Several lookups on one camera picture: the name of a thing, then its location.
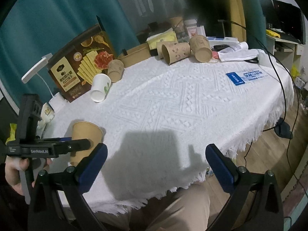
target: drawer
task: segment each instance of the drawer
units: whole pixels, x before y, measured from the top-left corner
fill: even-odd
[[[305,45],[296,45],[296,55],[302,55],[304,53]]]

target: round table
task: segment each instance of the round table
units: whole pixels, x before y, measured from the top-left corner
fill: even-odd
[[[268,76],[235,86],[226,73],[259,68]],[[292,81],[277,64],[287,105]],[[214,143],[234,158],[284,110],[281,86],[272,68],[245,61],[198,63],[191,57],[171,66],[155,57],[124,71],[103,102],[89,93],[68,104],[50,123],[45,138],[71,136],[78,121],[106,133],[108,158],[84,198],[93,211],[125,213],[167,190],[205,179],[205,148]],[[69,154],[54,159],[50,172],[63,171]],[[60,198],[68,206],[63,192]]]

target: white desk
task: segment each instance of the white desk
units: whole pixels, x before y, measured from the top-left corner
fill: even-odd
[[[275,57],[278,58],[279,61],[288,69],[291,70],[292,65],[299,69],[300,67],[300,58],[304,52],[305,45],[299,44],[297,42],[283,40],[277,37],[272,37],[266,35],[267,40],[267,49],[270,51]],[[281,51],[276,51],[275,43],[282,43],[283,47]]]

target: textured tablecloth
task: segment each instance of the textured tablecloth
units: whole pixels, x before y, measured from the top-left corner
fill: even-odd
[[[261,68],[268,77],[235,86],[228,72]],[[292,81],[277,65],[287,105]],[[205,179],[205,147],[214,143],[235,157],[273,125],[284,109],[281,86],[272,68],[244,61],[196,63],[193,57],[171,66],[154,57],[126,68],[101,103],[89,93],[68,104],[52,120],[45,138],[71,136],[73,123],[104,128],[108,158],[91,190],[84,194],[93,211],[124,213],[167,190]],[[63,171],[69,155],[53,161]],[[62,192],[64,206],[67,201]]]

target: paper cup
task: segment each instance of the paper cup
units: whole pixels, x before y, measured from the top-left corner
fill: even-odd
[[[42,107],[41,118],[44,122],[50,122],[54,118],[54,111],[48,103]]]
[[[190,56],[190,46],[187,42],[162,45],[164,59],[168,65]]]
[[[55,113],[58,113],[67,103],[68,101],[65,100],[59,92],[56,93],[54,97],[49,101],[49,105],[52,107]]]
[[[175,33],[181,33],[185,31],[183,17],[173,17],[170,18],[169,21]]]
[[[161,42],[158,42],[157,43],[157,52],[158,52],[158,56],[160,59],[164,59],[164,55],[163,55],[163,52],[161,50],[161,47],[163,45],[169,45],[169,44],[175,44],[176,42],[175,41],[161,41]]]
[[[193,36],[189,41],[189,45],[198,61],[208,62],[212,58],[212,50],[206,37],[199,35]]]
[[[112,60],[108,63],[108,76],[111,82],[121,80],[124,72],[124,64],[120,60]]]
[[[73,125],[72,140],[88,139],[91,147],[88,150],[71,152],[70,163],[72,166],[77,166],[78,163],[91,154],[93,149],[102,141],[102,130],[91,122],[77,122]]]
[[[97,74],[93,78],[90,96],[94,102],[102,102],[110,88],[111,80],[106,74]]]

